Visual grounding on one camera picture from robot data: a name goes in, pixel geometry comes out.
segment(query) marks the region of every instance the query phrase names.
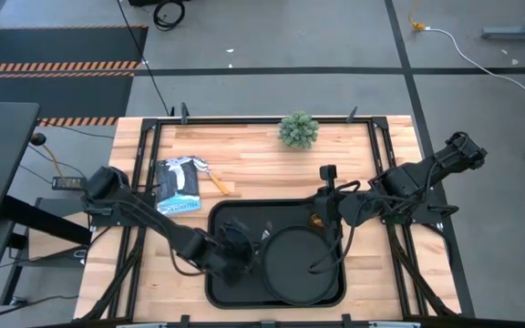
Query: black desk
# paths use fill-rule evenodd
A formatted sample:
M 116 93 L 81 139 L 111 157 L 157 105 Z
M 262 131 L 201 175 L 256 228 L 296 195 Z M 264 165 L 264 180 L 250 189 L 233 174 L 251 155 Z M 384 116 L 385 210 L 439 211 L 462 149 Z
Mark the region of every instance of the black desk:
M 15 223 L 79 244 L 90 244 L 88 229 L 7 195 L 36 126 L 38 112 L 38 104 L 0 103 L 0 261 L 6 247 L 24 249 L 27 245 L 25 236 L 13 234 Z

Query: potted succulent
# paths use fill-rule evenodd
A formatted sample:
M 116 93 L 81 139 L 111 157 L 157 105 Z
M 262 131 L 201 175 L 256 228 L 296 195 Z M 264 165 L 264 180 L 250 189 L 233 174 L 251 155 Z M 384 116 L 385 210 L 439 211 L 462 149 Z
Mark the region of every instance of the potted succulent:
M 279 139 L 287 147 L 309 149 L 317 141 L 319 122 L 303 111 L 296 111 L 279 123 Z

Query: yellow cable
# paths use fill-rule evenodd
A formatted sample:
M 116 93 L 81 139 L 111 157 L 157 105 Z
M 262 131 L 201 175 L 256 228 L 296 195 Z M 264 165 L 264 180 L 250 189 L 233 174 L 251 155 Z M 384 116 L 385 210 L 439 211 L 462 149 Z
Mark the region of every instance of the yellow cable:
M 60 167 L 58 166 L 58 162 L 56 160 L 56 156 L 54 156 L 52 151 L 46 145 L 42 145 L 42 147 L 47 151 L 48 154 L 50 154 L 50 157 L 52 158 L 52 162 L 54 162 L 54 166 L 56 167 L 56 171 L 60 175 L 60 178 L 63 179 L 64 175 L 62 174 L 62 172 L 60 172 Z
M 412 3 L 412 7 L 410 7 L 410 11 L 408 12 L 408 21 L 410 22 L 410 25 L 412 25 L 412 28 L 416 29 L 417 31 L 424 30 L 426 27 L 423 23 L 417 23 L 412 20 L 412 14 L 417 9 L 419 2 L 420 0 L 415 0 Z

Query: black floor mat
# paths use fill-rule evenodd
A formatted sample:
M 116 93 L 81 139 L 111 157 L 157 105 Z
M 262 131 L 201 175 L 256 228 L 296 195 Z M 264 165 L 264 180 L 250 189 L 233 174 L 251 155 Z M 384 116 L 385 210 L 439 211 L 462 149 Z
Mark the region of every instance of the black floor mat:
M 148 28 L 132 32 L 143 49 Z M 0 71 L 134 68 L 140 59 L 125 26 L 0 29 Z
M 131 73 L 0 74 L 0 101 L 40 104 L 40 125 L 114 125 L 124 117 Z

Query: black tray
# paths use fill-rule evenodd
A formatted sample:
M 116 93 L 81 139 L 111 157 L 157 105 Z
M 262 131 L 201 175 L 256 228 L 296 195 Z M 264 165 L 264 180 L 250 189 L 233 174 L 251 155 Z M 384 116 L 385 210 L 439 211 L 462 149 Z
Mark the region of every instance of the black tray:
M 216 234 L 225 222 L 238 224 L 246 230 L 252 241 L 260 241 L 265 230 L 277 232 L 293 225 L 309 225 L 314 211 L 308 200 L 226 200 L 210 212 L 208 232 Z M 341 246 L 336 250 L 341 255 Z M 306 307 L 329 307 L 340 303 L 345 295 L 345 269 L 341 263 L 337 281 L 332 290 L 320 301 Z M 267 289 L 256 266 L 233 286 L 221 279 L 206 275 L 206 296 L 210 303 L 221 309 L 293 308 L 278 300 Z

